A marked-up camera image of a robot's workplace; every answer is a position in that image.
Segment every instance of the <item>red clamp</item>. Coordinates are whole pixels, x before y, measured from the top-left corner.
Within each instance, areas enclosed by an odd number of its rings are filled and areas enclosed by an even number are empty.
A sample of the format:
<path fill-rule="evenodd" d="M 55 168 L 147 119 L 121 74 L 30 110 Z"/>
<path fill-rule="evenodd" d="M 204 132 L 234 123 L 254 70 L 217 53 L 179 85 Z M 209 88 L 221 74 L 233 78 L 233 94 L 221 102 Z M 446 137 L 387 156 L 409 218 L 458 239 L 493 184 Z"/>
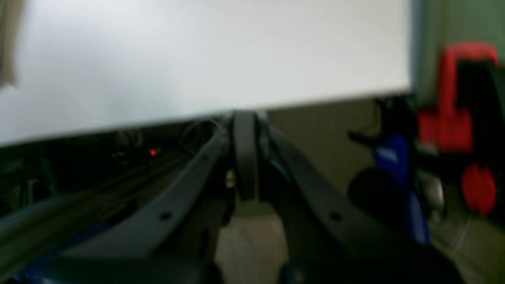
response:
<path fill-rule="evenodd" d="M 488 61 L 498 65 L 498 53 L 486 43 L 458 43 L 446 48 L 440 62 L 438 106 L 436 112 L 419 112 L 419 141 L 435 144 L 441 152 L 473 150 L 472 116 L 458 108 L 458 62 Z"/>

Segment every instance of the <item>white tabletop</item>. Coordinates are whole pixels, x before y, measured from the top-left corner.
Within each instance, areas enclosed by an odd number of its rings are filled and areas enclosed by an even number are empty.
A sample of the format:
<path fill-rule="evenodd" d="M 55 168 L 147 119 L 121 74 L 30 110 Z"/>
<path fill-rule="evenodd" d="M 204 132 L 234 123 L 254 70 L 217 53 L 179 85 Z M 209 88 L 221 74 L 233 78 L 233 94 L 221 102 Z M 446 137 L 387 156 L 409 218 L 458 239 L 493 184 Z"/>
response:
<path fill-rule="evenodd" d="M 407 91 L 405 0 L 27 0 L 0 144 Z"/>

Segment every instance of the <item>black object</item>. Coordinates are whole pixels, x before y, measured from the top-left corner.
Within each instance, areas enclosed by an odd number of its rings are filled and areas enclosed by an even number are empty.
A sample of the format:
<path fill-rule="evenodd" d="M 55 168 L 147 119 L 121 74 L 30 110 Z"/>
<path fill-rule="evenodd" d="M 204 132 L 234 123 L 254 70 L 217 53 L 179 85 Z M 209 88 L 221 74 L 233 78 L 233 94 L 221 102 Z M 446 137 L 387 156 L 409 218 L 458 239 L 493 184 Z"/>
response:
<path fill-rule="evenodd" d="M 462 283 L 434 249 L 386 228 L 349 202 L 264 117 L 237 113 L 235 118 L 243 115 L 248 119 L 226 118 L 156 200 L 65 251 L 43 276 L 61 283 L 221 283 L 213 264 L 217 234 L 235 200 L 225 177 L 240 159 L 241 170 L 257 167 L 247 181 L 255 178 L 259 185 L 257 193 L 246 186 L 241 194 L 270 202 L 283 221 L 290 261 L 281 282 Z M 241 127 L 249 134 L 234 136 L 233 129 Z"/>

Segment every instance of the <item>wire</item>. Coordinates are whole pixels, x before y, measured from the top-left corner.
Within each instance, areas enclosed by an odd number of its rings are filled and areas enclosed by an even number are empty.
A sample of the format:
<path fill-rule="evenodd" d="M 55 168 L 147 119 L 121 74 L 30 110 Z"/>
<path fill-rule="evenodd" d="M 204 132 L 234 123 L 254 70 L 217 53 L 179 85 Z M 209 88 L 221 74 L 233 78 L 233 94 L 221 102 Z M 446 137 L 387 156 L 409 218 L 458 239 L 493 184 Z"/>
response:
<path fill-rule="evenodd" d="M 465 228 L 463 229 L 463 232 L 461 233 L 461 236 L 460 236 L 460 239 L 458 240 L 458 243 L 456 244 L 456 247 L 454 248 L 454 250 L 452 251 L 452 253 L 450 254 L 450 259 L 454 259 L 454 257 L 456 256 L 456 252 L 458 251 L 458 249 L 460 248 L 461 244 L 463 243 L 463 240 L 467 234 L 467 231 L 468 231 L 468 226 L 470 224 L 470 219 L 472 217 L 470 215 L 468 215 L 468 218 L 467 218 L 467 221 L 465 223 Z"/>

